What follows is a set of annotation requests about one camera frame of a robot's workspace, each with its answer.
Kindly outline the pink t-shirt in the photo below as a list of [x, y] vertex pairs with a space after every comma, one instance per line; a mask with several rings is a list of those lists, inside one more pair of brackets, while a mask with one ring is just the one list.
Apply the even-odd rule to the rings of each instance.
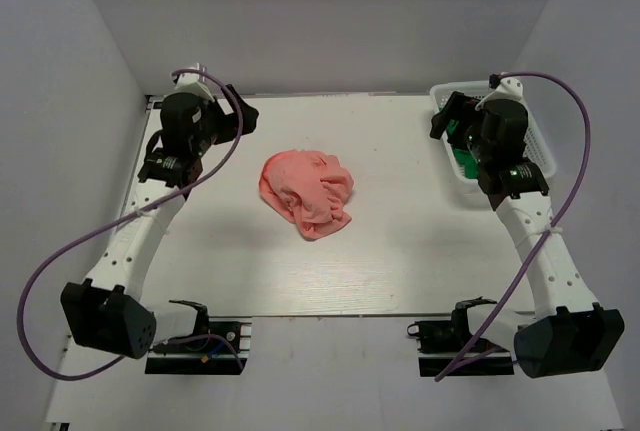
[[336, 156], [311, 150], [271, 156], [258, 182], [261, 199], [307, 241], [334, 234], [351, 222], [344, 206], [353, 188], [350, 172]]

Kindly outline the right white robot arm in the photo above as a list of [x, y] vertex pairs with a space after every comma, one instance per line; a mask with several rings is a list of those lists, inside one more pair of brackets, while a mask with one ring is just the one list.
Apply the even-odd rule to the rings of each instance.
[[513, 99], [478, 100], [454, 91], [431, 119], [430, 135], [467, 150], [477, 181], [507, 230], [521, 260], [535, 315], [526, 318], [499, 300], [460, 301], [451, 313], [462, 348], [443, 370], [464, 366], [465, 354], [484, 339], [514, 355], [530, 378], [600, 370], [624, 331], [616, 309], [605, 309], [588, 288], [564, 242], [539, 166], [525, 155], [527, 108]]

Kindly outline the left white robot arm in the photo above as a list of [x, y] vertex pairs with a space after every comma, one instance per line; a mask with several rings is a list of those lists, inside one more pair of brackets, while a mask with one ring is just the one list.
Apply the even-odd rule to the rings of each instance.
[[256, 128], [257, 109], [232, 85], [223, 95], [238, 110], [226, 113], [200, 84], [179, 86], [161, 101], [160, 127], [147, 141], [131, 189], [127, 208], [131, 220], [117, 225], [83, 282], [68, 283], [61, 293], [64, 315], [78, 345], [139, 359], [158, 342], [204, 328], [205, 306], [188, 300], [143, 305], [141, 295], [171, 221], [203, 172], [206, 152]]

